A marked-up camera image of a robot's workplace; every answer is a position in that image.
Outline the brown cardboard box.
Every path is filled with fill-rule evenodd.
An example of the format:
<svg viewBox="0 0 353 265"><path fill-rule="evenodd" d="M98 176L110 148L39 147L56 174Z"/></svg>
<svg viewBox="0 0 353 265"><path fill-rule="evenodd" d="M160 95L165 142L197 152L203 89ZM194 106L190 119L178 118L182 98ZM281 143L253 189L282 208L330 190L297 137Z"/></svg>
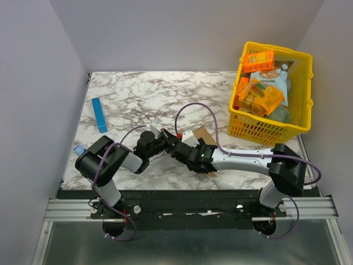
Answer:
<svg viewBox="0 0 353 265"><path fill-rule="evenodd" d="M180 130L179 132L181 134L183 134L184 131L187 131L187 130L191 130L191 128L186 128L185 130ZM214 140L214 138L211 136L211 134L207 131L207 129L204 126L199 127L196 130L193 130L193 133L194 133L194 135L195 135L195 137L197 139L202 138L204 140L205 144L207 144L207 145L216 145L216 141ZM215 172L210 172L210 173L207 173L205 175L207 177L215 177L216 173Z"/></svg>

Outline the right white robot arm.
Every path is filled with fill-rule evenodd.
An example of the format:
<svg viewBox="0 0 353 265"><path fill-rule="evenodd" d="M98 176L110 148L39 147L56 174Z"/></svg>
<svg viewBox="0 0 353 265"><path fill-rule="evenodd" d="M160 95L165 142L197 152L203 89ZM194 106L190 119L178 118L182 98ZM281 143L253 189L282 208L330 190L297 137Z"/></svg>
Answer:
<svg viewBox="0 0 353 265"><path fill-rule="evenodd" d="M170 156L197 173L238 170L270 177L271 181L260 189L253 204L260 216L267 216L286 196L303 194L306 164L285 144L276 144L272 149L242 151L207 144L190 147L179 142Z"/></svg>

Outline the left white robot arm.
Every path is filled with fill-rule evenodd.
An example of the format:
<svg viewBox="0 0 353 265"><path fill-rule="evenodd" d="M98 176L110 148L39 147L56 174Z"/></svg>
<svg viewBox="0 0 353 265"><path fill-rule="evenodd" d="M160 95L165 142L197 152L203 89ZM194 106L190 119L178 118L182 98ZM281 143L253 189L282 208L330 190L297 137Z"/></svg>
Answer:
<svg viewBox="0 0 353 265"><path fill-rule="evenodd" d="M171 152L178 142L176 136L164 129L156 134L151 131L142 132L132 150L102 136L79 155L74 166L89 180L92 190L105 201L104 213L110 218L116 218L122 213L122 195L113 181L118 169L122 167L140 174L149 166L151 157L161 152Z"/></svg>

